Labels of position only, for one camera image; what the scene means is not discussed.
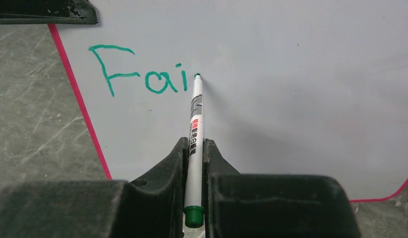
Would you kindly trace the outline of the white green whiteboard marker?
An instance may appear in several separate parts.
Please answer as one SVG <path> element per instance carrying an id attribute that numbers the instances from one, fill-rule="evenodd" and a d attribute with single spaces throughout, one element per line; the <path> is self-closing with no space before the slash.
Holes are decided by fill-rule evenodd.
<path id="1" fill-rule="evenodd" d="M 202 207 L 203 144 L 203 81 L 201 75 L 197 73 L 194 76 L 191 100 L 188 171 L 184 199 L 185 226 L 188 228 L 200 228 L 204 224 L 204 208 Z"/>

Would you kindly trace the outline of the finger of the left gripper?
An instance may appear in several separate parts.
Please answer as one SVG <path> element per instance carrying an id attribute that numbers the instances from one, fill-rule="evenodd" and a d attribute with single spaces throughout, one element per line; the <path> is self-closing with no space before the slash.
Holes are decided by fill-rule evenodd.
<path id="1" fill-rule="evenodd" d="M 88 0 L 0 0 L 0 25 L 97 23 Z"/>

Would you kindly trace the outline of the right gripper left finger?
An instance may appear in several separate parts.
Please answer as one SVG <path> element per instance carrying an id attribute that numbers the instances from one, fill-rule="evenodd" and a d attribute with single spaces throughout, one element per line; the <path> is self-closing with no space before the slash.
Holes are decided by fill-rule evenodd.
<path id="1" fill-rule="evenodd" d="M 181 238 L 188 141 L 137 179 L 0 189 L 0 238 Z"/>

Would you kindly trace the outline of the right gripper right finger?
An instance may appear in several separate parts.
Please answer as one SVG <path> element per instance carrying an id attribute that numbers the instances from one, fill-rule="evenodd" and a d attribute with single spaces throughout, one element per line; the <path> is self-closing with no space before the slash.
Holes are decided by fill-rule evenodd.
<path id="1" fill-rule="evenodd" d="M 208 238 L 358 238 L 354 211 L 333 178 L 241 174 L 204 142 Z"/>

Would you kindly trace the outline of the pink-framed whiteboard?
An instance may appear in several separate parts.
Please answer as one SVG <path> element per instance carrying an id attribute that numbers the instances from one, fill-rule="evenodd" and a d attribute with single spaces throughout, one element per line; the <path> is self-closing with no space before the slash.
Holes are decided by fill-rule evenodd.
<path id="1" fill-rule="evenodd" d="M 133 180 L 189 135 L 236 170 L 335 178 L 353 201 L 408 183 L 408 0 L 94 0 L 50 25 L 108 178 Z"/>

